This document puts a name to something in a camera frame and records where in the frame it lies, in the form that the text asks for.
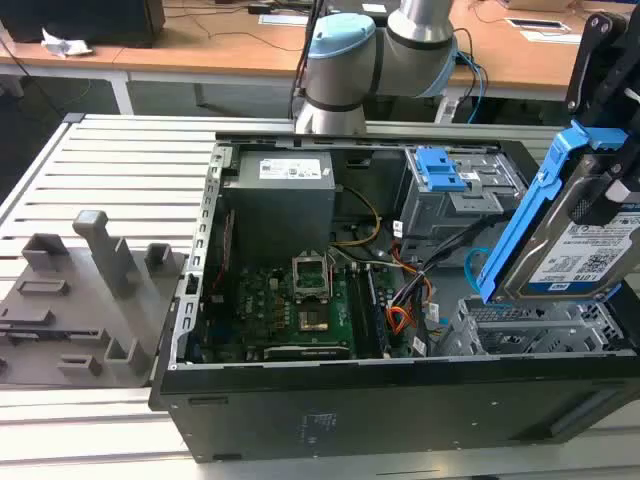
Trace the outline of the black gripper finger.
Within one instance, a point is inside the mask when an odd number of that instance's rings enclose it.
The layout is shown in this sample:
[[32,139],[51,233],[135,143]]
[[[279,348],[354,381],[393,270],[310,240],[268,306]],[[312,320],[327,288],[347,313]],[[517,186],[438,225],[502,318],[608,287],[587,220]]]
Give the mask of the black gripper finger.
[[623,205],[639,203],[639,145],[583,157],[583,185],[570,210],[578,225],[606,225]]

